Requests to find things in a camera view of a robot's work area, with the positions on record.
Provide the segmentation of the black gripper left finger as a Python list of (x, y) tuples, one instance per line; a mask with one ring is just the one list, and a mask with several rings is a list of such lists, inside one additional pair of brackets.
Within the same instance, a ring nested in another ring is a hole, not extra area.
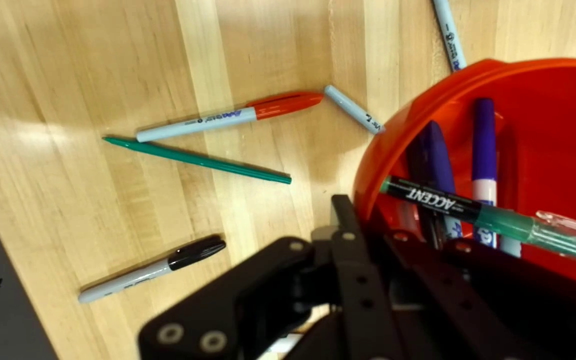
[(285, 360), (398, 360), (387, 294), (348, 196), (332, 198), (322, 241), (282, 237), (137, 332), (142, 360), (255, 360), (269, 344), (323, 316)]

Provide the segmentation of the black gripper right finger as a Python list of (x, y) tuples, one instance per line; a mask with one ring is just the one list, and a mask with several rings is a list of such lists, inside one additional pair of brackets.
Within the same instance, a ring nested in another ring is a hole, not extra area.
[(421, 308), (417, 337), (446, 360), (576, 360), (576, 283), (541, 266), (414, 233), (369, 233), (396, 299)]

